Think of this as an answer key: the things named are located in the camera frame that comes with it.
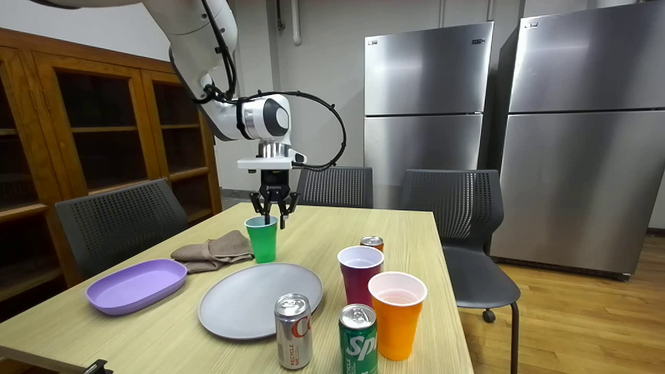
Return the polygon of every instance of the gray plate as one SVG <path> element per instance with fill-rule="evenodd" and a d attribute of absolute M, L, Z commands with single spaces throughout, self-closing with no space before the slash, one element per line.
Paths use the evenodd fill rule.
<path fill-rule="evenodd" d="M 312 312 L 323 300 L 313 272 L 296 264 L 257 264 L 216 284 L 200 306 L 200 322 L 225 339 L 263 339 L 275 336 L 275 301 L 284 294 L 302 294 Z"/>

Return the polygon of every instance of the orange cup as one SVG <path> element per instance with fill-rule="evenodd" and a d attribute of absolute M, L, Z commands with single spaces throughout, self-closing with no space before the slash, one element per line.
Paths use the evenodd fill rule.
<path fill-rule="evenodd" d="M 393 363 L 408 359 L 428 287 L 408 272 L 381 272 L 370 279 L 368 290 L 377 312 L 378 354 Z"/>

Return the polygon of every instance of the green cup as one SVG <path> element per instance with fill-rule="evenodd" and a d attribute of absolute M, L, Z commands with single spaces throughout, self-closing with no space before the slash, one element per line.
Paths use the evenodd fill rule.
<path fill-rule="evenodd" d="M 250 245 L 253 252 L 253 260 L 257 264 L 275 262 L 277 257 L 277 219 L 271 217 L 271 223 L 265 224 L 263 217 L 253 217 L 246 221 L 246 230 L 250 235 Z"/>

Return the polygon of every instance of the refrigerator door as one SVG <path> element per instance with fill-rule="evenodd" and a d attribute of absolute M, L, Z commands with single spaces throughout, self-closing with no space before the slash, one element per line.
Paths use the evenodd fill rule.
<path fill-rule="evenodd" d="M 496 258 L 632 275 L 665 169 L 665 111 L 512 115 Z"/>
<path fill-rule="evenodd" d="M 365 37 L 365 115 L 483 112 L 492 24 Z"/>
<path fill-rule="evenodd" d="M 661 181 L 656 204 L 653 206 L 648 230 L 665 231 L 665 177 Z"/>
<path fill-rule="evenodd" d="M 510 112 L 665 108 L 665 2 L 519 28 Z"/>
<path fill-rule="evenodd" d="M 476 169 L 483 115 L 365 119 L 374 206 L 398 208 L 406 169 Z"/>

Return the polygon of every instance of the wooden floor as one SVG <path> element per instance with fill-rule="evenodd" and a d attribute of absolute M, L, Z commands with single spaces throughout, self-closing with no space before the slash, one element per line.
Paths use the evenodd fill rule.
<path fill-rule="evenodd" d="M 665 237 L 648 235 L 632 280 L 500 267 L 521 290 L 521 374 L 665 372 Z M 510 308 L 461 312 L 476 372 L 510 372 Z"/>

